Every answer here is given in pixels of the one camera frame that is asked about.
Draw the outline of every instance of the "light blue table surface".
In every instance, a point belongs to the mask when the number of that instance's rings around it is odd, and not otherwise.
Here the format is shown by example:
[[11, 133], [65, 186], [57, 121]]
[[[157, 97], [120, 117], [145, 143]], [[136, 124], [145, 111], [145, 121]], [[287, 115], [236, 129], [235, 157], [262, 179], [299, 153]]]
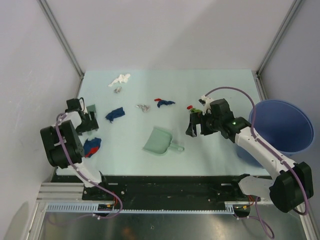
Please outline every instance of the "light blue table surface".
[[[119, 74], [130, 73], [127, 83], [108, 85]], [[114, 89], [121, 86], [120, 93]], [[202, 108], [198, 99], [211, 89], [230, 86], [244, 90], [255, 103], [260, 101], [251, 70], [249, 69], [187, 69], [187, 70], [110, 70], [87, 71], [79, 92], [87, 106], [95, 104], [98, 131], [80, 137], [101, 138], [101, 148], [84, 161], [104, 175], [140, 176], [221, 176], [268, 175], [259, 167], [237, 157], [235, 145], [220, 133], [190, 137], [185, 134], [189, 125], [187, 106]], [[249, 100], [234, 90], [218, 90], [213, 99], [225, 98], [235, 117], [248, 118], [252, 106]], [[157, 107], [154, 99], [171, 100], [174, 105]], [[137, 104], [150, 105], [149, 112], [136, 108]], [[105, 116], [123, 107], [125, 116], [113, 123]], [[173, 142], [185, 147], [178, 153], [169, 150], [164, 156], [152, 155], [142, 148], [153, 127], [171, 130]], [[58, 175], [72, 175], [68, 169], [58, 169]]]

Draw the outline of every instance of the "red object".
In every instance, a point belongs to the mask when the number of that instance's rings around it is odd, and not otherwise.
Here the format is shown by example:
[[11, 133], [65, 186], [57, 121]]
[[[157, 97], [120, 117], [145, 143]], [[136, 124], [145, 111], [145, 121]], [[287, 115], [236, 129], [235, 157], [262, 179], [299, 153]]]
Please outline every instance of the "red object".
[[113, 207], [115, 207], [117, 205], [117, 203], [118, 203], [118, 198], [113, 196], [113, 202], [114, 202]]
[[249, 201], [250, 201], [250, 206], [252, 206], [255, 203], [255, 200], [251, 195], [249, 195], [248, 197], [249, 197]]
[[91, 148], [90, 152], [87, 155], [85, 155], [85, 157], [88, 158], [90, 155], [93, 155], [96, 152], [98, 152], [98, 150], [99, 150], [98, 146]]

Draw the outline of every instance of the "dustpan handle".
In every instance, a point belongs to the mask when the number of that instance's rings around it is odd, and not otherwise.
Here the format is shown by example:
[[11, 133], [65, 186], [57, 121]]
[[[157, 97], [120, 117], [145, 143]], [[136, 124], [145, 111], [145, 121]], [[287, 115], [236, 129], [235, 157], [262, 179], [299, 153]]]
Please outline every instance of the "dustpan handle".
[[178, 151], [178, 152], [183, 152], [185, 150], [185, 148], [183, 146], [180, 146], [180, 145], [177, 145], [174, 143], [170, 143], [169, 148], [172, 150]]

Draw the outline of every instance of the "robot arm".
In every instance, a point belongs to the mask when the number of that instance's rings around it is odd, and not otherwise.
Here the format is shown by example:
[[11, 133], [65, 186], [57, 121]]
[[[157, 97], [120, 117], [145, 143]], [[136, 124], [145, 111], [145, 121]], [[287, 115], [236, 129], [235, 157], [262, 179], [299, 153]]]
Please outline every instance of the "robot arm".
[[[191, 137], [196, 137], [197, 124], [201, 126], [202, 135], [220, 132], [225, 139], [231, 140], [248, 151], [268, 171], [272, 178], [262, 179], [248, 174], [242, 175], [243, 178], [238, 185], [243, 194], [271, 199], [274, 205], [284, 213], [304, 202], [302, 191], [294, 176], [282, 164], [282, 161], [276, 159], [269, 150], [255, 140], [251, 134], [251, 124], [247, 120], [243, 117], [235, 118], [225, 99], [213, 101], [211, 98], [207, 98], [199, 101], [204, 105], [205, 112], [190, 114], [189, 127], [185, 133]], [[305, 162], [297, 164], [292, 159], [283, 156], [265, 139], [261, 136], [258, 137], [294, 170], [304, 187], [307, 197], [311, 198], [314, 191], [310, 167]]]
[[[60, 114], [60, 116], [65, 115], [65, 117], [59, 124], [59, 131], [63, 137], [66, 149], [76, 168], [92, 182], [99, 184], [102, 181], [101, 174], [97, 169], [82, 160], [85, 153], [78, 137], [84, 132], [99, 128], [95, 112], [87, 110], [83, 98], [67, 100], [66, 104], [68, 108], [65, 110], [65, 113]], [[93, 187], [91, 183], [82, 179], [76, 169], [68, 163], [66, 154], [59, 142], [55, 125], [41, 129], [40, 134], [49, 163], [53, 167], [70, 169], [83, 181], [85, 187]]]

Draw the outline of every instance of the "small metal object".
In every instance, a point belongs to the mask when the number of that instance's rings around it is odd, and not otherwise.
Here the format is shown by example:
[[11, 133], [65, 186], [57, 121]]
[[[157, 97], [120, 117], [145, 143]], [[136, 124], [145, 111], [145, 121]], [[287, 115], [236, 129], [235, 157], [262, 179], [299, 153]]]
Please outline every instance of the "small metal object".
[[116, 94], [118, 94], [118, 93], [121, 92], [121, 90], [122, 90], [122, 87], [119, 86], [119, 87], [117, 87], [113, 92], [116, 93]]
[[148, 105], [142, 105], [142, 104], [138, 104], [138, 105], [136, 105], [135, 107], [142, 109], [142, 112], [144, 112], [144, 113], [148, 112], [149, 109], [150, 109], [150, 106], [148, 106]]

